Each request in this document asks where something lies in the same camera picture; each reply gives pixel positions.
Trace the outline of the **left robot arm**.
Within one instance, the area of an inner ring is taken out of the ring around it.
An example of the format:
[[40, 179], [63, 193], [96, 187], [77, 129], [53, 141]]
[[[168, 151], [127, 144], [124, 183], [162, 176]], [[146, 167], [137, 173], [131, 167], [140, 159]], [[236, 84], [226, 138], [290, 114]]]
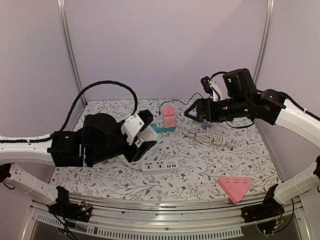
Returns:
[[47, 206], [54, 206], [63, 216], [74, 213], [69, 192], [55, 187], [24, 171], [19, 163], [38, 163], [55, 167], [93, 167], [124, 156], [137, 162], [157, 143], [152, 129], [153, 115], [148, 110], [122, 121], [106, 113], [89, 114], [78, 131], [56, 131], [39, 137], [0, 138], [0, 181], [23, 189], [26, 194]]

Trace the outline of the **white charger adapter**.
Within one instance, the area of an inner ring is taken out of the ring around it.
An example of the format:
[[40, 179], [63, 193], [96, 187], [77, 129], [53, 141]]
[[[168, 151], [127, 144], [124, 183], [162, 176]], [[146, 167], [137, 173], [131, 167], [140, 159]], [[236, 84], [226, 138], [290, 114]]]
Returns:
[[146, 127], [143, 131], [140, 131], [137, 134], [137, 142], [139, 145], [141, 145], [144, 142], [157, 141], [157, 139], [158, 134], [151, 126]]

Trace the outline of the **pink cube socket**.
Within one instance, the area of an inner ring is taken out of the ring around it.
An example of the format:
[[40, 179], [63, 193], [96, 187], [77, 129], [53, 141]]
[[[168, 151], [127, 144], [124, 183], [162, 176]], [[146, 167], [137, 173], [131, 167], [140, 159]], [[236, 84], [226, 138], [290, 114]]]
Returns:
[[175, 128], [177, 126], [177, 120], [175, 115], [163, 116], [162, 122], [166, 129]]

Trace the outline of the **pink triangular power strip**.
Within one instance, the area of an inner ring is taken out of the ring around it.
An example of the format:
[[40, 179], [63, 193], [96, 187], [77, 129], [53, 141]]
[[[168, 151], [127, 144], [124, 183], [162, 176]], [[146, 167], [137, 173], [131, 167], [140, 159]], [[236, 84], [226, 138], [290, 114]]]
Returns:
[[238, 204], [243, 199], [244, 195], [252, 184], [252, 178], [222, 176], [219, 178], [218, 184], [232, 201], [232, 203]]

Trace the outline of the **white power strip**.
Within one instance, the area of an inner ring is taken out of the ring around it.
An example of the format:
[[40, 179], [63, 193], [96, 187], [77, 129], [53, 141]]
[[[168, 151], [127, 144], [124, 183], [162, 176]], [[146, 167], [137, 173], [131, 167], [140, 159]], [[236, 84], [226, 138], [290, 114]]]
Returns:
[[179, 168], [177, 160], [146, 161], [141, 164], [144, 175], [168, 174]]

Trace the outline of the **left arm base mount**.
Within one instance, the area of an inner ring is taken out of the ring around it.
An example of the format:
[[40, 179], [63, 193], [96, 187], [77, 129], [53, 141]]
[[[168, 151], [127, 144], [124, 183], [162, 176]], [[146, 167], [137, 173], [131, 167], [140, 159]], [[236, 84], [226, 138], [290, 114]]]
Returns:
[[63, 219], [71, 219], [88, 223], [93, 206], [90, 203], [81, 201], [78, 203], [70, 202], [69, 191], [64, 187], [57, 186], [57, 197], [53, 205], [48, 206], [48, 212]]

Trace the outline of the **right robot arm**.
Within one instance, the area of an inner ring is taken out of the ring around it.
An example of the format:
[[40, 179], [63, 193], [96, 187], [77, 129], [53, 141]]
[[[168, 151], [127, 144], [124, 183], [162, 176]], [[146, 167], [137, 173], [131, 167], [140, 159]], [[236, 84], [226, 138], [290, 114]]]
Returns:
[[[320, 146], [320, 119], [298, 105], [287, 93], [267, 89], [257, 90], [247, 68], [221, 72], [228, 98], [199, 98], [184, 112], [198, 123], [230, 122], [235, 118], [260, 119], [270, 125], [285, 128]], [[320, 185], [320, 160], [291, 179], [272, 186], [259, 206], [262, 218], [269, 218], [282, 205]]]

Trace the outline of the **teal power strip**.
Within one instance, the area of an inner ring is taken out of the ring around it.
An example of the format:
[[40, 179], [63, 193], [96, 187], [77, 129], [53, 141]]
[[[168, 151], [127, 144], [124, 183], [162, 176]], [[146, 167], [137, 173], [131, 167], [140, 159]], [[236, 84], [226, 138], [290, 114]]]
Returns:
[[152, 129], [160, 134], [160, 133], [165, 133], [165, 132], [170, 132], [170, 131], [174, 131], [176, 129], [176, 126], [173, 127], [165, 127], [163, 122], [156, 122], [156, 123], [151, 123], [150, 126], [152, 127]]

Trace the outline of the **small pink square adapter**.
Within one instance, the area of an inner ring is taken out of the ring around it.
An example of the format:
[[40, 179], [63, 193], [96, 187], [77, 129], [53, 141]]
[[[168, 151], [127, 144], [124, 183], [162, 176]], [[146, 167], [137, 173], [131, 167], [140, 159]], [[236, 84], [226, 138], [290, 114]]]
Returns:
[[166, 106], [161, 108], [161, 113], [163, 117], [170, 117], [176, 114], [175, 108], [173, 106]]

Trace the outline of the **purple power strip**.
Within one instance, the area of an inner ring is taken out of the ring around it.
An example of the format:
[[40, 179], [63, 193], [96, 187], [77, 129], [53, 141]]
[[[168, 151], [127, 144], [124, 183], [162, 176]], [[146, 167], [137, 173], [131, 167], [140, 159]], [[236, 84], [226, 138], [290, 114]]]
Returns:
[[204, 121], [204, 122], [201, 123], [201, 128], [203, 130], [211, 129], [212, 128], [212, 123], [208, 122], [208, 121]]

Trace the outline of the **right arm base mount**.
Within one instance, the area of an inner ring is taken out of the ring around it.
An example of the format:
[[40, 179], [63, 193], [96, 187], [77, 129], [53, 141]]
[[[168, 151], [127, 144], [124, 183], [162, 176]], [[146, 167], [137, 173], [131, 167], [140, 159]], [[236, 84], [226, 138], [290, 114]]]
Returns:
[[274, 199], [277, 186], [278, 184], [275, 184], [268, 189], [262, 203], [241, 208], [241, 217], [245, 223], [260, 221], [285, 213], [283, 204], [276, 202]]

